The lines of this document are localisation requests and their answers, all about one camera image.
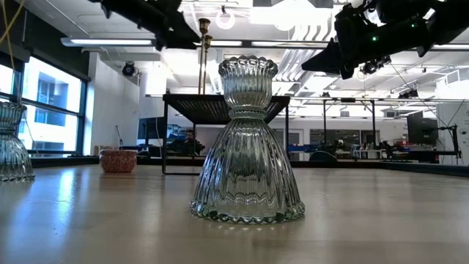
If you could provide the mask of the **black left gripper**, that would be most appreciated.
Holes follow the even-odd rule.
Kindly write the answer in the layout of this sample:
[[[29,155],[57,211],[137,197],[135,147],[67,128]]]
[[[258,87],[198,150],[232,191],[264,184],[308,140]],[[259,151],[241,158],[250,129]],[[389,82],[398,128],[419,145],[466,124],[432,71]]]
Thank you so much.
[[[181,2],[182,0],[109,0],[109,14],[115,12],[134,22],[139,29],[144,28],[154,33],[158,51],[165,47],[196,48],[201,38],[178,11]]]

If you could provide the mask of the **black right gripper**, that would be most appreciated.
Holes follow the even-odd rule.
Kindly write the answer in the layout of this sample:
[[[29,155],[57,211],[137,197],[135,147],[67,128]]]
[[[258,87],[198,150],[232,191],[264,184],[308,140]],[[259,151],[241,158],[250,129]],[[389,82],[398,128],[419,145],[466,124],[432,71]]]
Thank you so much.
[[[360,63],[415,48],[428,39],[428,28],[422,18],[378,26],[367,20],[365,11],[363,5],[344,5],[334,22],[336,42],[330,39],[323,51],[301,65],[302,69],[349,79]]]

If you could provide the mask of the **red patterned bowl candle holder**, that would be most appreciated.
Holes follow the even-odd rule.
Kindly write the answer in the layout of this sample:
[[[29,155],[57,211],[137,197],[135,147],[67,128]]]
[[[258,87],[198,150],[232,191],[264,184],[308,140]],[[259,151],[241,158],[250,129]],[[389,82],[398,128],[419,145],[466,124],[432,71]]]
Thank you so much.
[[[136,167],[135,150],[104,149],[100,151],[100,166],[106,173],[130,173]]]

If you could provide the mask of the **fluorescent ceiling light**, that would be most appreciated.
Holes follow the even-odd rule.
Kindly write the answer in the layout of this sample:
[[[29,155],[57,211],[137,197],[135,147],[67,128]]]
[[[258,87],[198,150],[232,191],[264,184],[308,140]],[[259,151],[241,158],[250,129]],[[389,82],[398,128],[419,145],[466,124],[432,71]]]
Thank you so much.
[[[220,48],[240,47],[242,45],[243,45],[243,42],[239,40],[213,40],[211,42],[212,47],[220,47]]]
[[[151,39],[112,39],[112,38],[69,38],[63,37],[61,43],[67,47],[79,46],[153,46]]]

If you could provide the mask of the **black perforated metal stand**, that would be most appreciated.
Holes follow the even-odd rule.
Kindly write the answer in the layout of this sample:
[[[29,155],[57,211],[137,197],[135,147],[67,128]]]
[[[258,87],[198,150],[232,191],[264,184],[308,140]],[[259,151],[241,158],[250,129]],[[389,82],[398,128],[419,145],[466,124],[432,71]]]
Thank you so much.
[[[273,96],[266,108],[265,122],[270,123],[282,110],[284,118],[284,148],[289,156],[289,96]],[[226,125],[229,121],[229,107],[223,95],[192,95],[192,94],[165,94],[163,95],[163,144],[161,147],[162,173],[165,175],[198,175],[198,172],[168,172],[167,166],[202,166],[203,159],[171,159],[167,156],[167,128],[169,107],[179,112],[183,117],[197,125]]]

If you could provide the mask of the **black computer monitor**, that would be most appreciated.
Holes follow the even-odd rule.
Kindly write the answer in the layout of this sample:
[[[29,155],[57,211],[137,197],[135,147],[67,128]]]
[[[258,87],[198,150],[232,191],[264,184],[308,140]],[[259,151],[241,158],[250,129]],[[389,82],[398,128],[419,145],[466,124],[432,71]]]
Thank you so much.
[[[163,137],[166,135],[165,122],[162,117],[148,117],[139,120],[137,144],[163,146]]]
[[[421,114],[407,116],[408,141],[412,144],[436,145],[437,120],[425,118]]]

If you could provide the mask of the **person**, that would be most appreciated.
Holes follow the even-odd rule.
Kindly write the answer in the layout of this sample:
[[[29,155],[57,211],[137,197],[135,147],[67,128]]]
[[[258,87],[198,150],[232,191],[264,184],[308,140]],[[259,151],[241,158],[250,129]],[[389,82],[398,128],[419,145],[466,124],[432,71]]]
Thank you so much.
[[[192,129],[186,131],[184,139],[175,139],[167,145],[167,150],[170,153],[179,156],[199,156],[204,149],[205,146],[196,140]]]

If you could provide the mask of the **blue chair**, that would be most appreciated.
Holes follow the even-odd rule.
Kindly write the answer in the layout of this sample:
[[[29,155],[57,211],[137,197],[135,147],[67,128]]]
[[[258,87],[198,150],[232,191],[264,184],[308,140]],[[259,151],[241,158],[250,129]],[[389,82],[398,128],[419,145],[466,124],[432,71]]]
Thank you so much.
[[[337,158],[329,152],[318,150],[310,155],[309,161],[335,163],[337,162]]]

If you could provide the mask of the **black metal rig frame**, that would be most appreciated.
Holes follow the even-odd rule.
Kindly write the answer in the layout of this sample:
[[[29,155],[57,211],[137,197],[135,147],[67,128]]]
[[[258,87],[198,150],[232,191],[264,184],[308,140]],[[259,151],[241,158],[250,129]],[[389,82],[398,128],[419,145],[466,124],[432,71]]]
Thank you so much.
[[[323,98],[322,99],[322,119],[323,119],[323,130],[324,130],[324,141],[327,141],[327,102],[331,101],[335,105],[336,103],[350,105],[353,103],[360,103],[365,109],[372,113],[372,133],[373,133],[373,146],[377,146],[377,129],[376,129],[376,111],[375,111],[375,100],[366,98]]]

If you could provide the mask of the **black aluminium rig frame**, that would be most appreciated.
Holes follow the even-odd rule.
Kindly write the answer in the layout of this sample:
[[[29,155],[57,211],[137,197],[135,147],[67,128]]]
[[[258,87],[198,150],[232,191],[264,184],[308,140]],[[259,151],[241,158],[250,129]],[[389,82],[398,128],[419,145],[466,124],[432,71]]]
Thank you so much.
[[[80,166],[99,164],[98,157],[72,157],[72,158],[33,158],[32,165],[34,169],[62,166]],[[337,161],[337,162],[321,162],[321,161],[291,161],[294,169],[387,169],[402,172],[426,173],[435,175],[447,175],[455,177],[469,178],[468,165],[439,165],[439,164],[419,164],[419,163],[402,163],[402,162],[386,162],[386,161]]]

